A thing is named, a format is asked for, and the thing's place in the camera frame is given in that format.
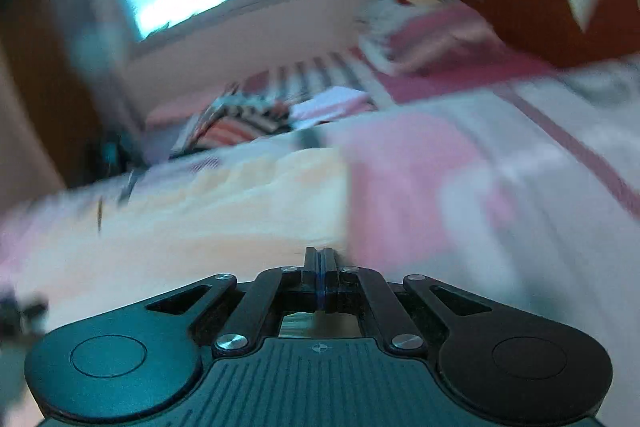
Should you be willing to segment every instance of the metal screw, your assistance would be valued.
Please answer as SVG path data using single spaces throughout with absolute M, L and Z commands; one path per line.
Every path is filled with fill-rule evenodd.
M 234 349 L 242 349 L 249 341 L 244 335 L 238 333 L 227 333 L 226 335 L 220 335 L 216 340 L 216 346 L 224 351 L 232 351 Z
M 391 343 L 398 349 L 418 349 L 424 344 L 424 341 L 418 335 L 403 333 L 402 335 L 394 336 Z

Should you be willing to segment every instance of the striped pillow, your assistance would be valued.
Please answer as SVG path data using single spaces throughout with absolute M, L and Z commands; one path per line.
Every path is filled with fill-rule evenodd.
M 290 131 L 289 106 L 237 89 L 215 99 L 201 115 L 194 115 L 172 147 L 172 156 L 194 149 L 210 149 L 250 142 L 261 136 Z
M 487 20 L 460 1 L 412 17 L 384 41 L 361 35 L 360 48 L 371 64 L 391 75 L 492 62 L 507 49 Z

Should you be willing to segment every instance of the wooden headboard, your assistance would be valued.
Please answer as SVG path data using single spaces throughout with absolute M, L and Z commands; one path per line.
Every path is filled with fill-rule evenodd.
M 582 29 L 569 0 L 463 0 L 513 48 L 559 68 L 640 52 L 638 0 L 596 0 Z

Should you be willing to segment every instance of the wooden door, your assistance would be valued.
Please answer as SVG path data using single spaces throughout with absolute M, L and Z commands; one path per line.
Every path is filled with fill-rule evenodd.
M 36 133 L 67 185 L 78 185 L 100 123 L 48 0 L 0 0 L 0 42 Z

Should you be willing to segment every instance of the circular pad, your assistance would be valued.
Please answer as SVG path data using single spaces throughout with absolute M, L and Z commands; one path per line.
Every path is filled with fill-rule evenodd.
M 169 406 L 195 384 L 202 372 L 198 347 L 174 332 L 170 315 L 153 315 L 146 324 L 124 317 L 120 327 L 100 324 L 102 317 L 109 318 L 49 333 L 27 357 L 25 378 L 46 415 L 128 421 Z M 100 334 L 109 329 L 119 334 Z
M 140 367 L 146 358 L 146 348 L 136 339 L 120 335 L 103 335 L 76 346 L 71 362 L 88 377 L 114 378 Z
M 514 337 L 494 348 L 494 362 L 512 377 L 544 380 L 566 366 L 566 354 L 556 344 L 536 337 Z

